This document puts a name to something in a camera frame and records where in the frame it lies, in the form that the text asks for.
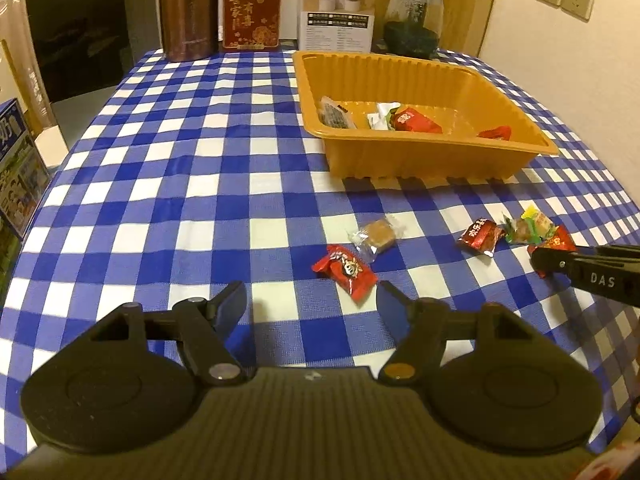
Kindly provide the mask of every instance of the red package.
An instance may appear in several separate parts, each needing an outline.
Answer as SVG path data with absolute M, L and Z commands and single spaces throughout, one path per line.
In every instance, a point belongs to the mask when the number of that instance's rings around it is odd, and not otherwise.
M 478 137 L 483 139 L 497 139 L 497 140 L 509 140 L 511 139 L 511 127 L 510 126 L 498 126 L 493 130 L 485 130 L 480 132 Z
M 396 130 L 404 132 L 427 132 L 428 134 L 441 134 L 442 128 L 413 108 L 405 108 L 397 112 L 392 118 L 392 126 Z
M 549 249 L 557 249 L 558 251 L 575 251 L 576 246 L 574 239 L 571 238 L 569 231 L 566 230 L 566 227 L 563 225 L 559 226 L 556 229 L 556 234 L 554 234 L 549 240 L 541 243 L 540 245 L 530 245 L 527 247 L 527 252 L 529 254 L 533 254 L 538 247 L 548 247 Z M 541 272 L 540 270 L 536 271 L 540 278 L 546 278 L 546 272 Z
M 504 230 L 500 229 L 493 220 L 479 218 L 465 231 L 458 242 L 493 257 L 495 245 L 503 236 Z
M 353 301 L 360 301 L 376 284 L 378 277 L 356 256 L 340 245 L 327 245 L 327 256 L 311 267 L 334 279 Z

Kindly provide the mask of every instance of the transparent container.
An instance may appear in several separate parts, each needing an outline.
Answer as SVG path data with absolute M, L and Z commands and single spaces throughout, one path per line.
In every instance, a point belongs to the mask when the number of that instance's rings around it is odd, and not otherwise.
M 305 129 L 324 141 L 335 176 L 508 178 L 537 154 L 558 149 L 513 101 L 476 70 L 377 54 L 296 52 Z M 355 128 L 332 128 L 318 117 L 323 97 L 342 105 Z M 438 123 L 442 134 L 371 130 L 376 103 L 398 101 Z M 479 132 L 510 126 L 510 140 Z
M 442 34 L 444 0 L 390 0 L 383 37 L 398 56 L 433 59 Z

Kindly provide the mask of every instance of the curtain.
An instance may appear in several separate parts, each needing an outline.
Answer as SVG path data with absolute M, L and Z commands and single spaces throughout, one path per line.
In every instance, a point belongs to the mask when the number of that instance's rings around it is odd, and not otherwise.
M 31 112 L 43 126 L 51 126 L 54 118 L 33 53 L 24 0 L 0 0 L 0 38 L 9 46 L 18 84 L 27 94 Z

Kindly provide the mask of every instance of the copper thermos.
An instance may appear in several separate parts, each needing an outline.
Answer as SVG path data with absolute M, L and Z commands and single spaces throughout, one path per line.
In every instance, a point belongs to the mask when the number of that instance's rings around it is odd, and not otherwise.
M 169 61 L 218 51 L 218 0 L 159 0 L 162 48 Z

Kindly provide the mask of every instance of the tablecloth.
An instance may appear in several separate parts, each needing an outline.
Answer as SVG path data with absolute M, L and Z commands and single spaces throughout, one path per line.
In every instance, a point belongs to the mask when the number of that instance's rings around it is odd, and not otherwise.
M 119 304 L 146 310 L 247 284 L 249 307 L 228 346 L 244 364 L 370 365 L 393 342 L 375 294 L 357 306 L 311 265 L 382 213 L 404 239 L 372 268 L 408 296 L 461 310 L 500 301 L 600 381 L 600 451 L 626 420 L 638 348 L 631 307 L 542 280 L 526 247 L 493 260 L 456 246 L 476 218 L 519 216 L 534 203 L 577 244 L 640 243 L 639 210 L 594 153 L 532 96 L 482 61 L 478 70 L 560 148 L 507 181 L 337 180 L 322 142 L 302 128 L 291 52 L 228 53 L 169 63 L 143 57 L 50 185 L 33 220 L 0 321 L 0 466 L 34 446 L 20 414 L 27 377 Z M 176 358 L 175 345 L 150 342 Z M 471 342 L 447 347 L 448 358 Z

